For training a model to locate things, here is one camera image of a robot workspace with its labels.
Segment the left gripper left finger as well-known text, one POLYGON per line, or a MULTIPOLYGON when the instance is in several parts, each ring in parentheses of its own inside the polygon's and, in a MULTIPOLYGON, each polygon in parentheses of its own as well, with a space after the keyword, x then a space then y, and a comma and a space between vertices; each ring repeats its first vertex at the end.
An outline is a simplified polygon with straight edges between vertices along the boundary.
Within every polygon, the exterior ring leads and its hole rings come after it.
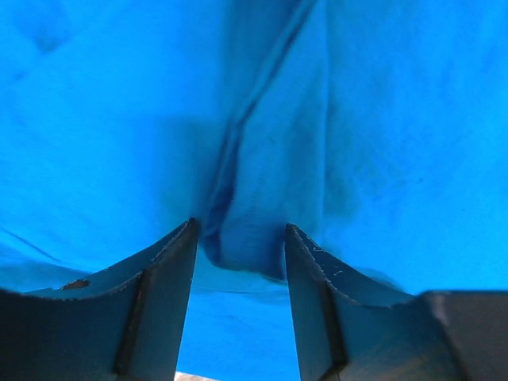
POLYGON ((2 379, 173 379, 197 243, 191 219, 59 289, 2 290, 2 379))

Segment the blue t shirt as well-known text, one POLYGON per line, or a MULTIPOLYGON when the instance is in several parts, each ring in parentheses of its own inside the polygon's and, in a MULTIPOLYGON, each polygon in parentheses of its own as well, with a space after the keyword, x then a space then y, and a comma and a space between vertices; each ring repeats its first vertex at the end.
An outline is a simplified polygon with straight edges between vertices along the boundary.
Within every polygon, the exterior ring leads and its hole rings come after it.
POLYGON ((412 294, 506 288, 506 2, 2 2, 2 285, 190 217, 187 373, 298 378, 289 223, 412 294))

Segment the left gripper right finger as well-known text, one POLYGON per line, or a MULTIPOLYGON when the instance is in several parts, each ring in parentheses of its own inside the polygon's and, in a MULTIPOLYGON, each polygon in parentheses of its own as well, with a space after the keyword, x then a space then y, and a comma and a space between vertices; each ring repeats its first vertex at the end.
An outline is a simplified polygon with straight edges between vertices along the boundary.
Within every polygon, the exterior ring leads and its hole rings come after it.
POLYGON ((506 379, 506 292, 397 291, 295 225, 285 257, 301 379, 506 379))

